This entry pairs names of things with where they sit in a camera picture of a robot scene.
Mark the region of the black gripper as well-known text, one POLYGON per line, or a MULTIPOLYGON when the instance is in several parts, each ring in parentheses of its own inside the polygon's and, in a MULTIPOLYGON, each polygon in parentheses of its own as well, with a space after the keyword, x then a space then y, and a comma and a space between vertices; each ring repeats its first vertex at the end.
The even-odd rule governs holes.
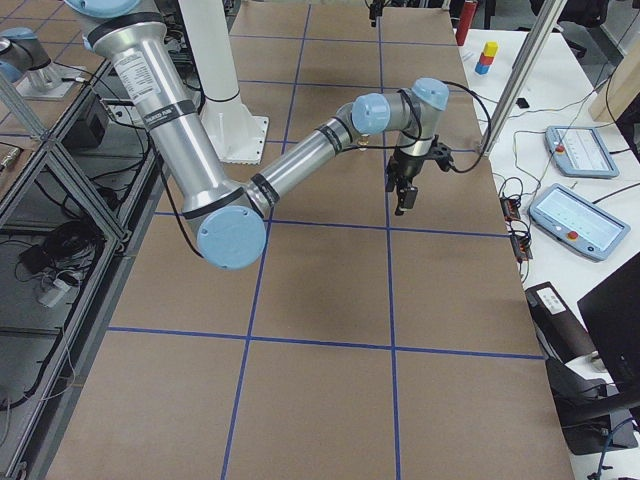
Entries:
POLYGON ((413 180, 421 172, 425 161, 425 156, 412 156, 399 149, 395 149, 389 158, 385 170, 385 191, 390 193, 396 188, 395 216, 402 216, 414 208, 418 188, 413 186, 413 180))
POLYGON ((376 16, 381 15, 383 10, 383 1, 382 0, 371 0, 369 2, 369 13, 370 15, 370 24, 371 27, 376 27, 376 16))

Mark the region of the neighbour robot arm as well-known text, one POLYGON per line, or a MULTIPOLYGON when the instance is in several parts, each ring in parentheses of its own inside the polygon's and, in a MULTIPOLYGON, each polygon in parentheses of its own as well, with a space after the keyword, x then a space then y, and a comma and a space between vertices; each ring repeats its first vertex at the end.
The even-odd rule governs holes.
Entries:
POLYGON ((30 100, 61 100, 74 85, 87 81, 79 68, 55 63, 26 27, 1 32, 1 74, 30 100))

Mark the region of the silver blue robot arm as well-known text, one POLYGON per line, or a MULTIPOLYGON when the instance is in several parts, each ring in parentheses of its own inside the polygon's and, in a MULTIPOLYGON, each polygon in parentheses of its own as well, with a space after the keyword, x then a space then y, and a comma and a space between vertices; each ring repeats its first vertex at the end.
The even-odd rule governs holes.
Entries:
POLYGON ((398 135, 386 170, 396 211, 414 206, 413 180, 427 160, 448 170, 436 133, 449 99, 432 78, 391 94, 372 93, 340 107, 277 160, 262 163, 269 121, 243 104, 224 9, 218 1, 179 5, 202 84, 195 100, 168 53, 163 14, 152 1, 73 1, 86 46, 109 60, 183 196, 182 212, 210 264, 242 269, 262 254, 264 219, 280 198, 364 137, 398 135))

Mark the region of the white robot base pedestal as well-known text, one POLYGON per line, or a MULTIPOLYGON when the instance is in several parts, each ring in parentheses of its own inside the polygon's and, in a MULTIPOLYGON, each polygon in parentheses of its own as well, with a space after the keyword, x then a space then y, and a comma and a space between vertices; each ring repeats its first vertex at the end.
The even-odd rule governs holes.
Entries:
POLYGON ((223 3, 178 3, 195 60, 204 106, 200 117, 219 159, 258 164, 269 119, 254 116, 241 98, 223 3))

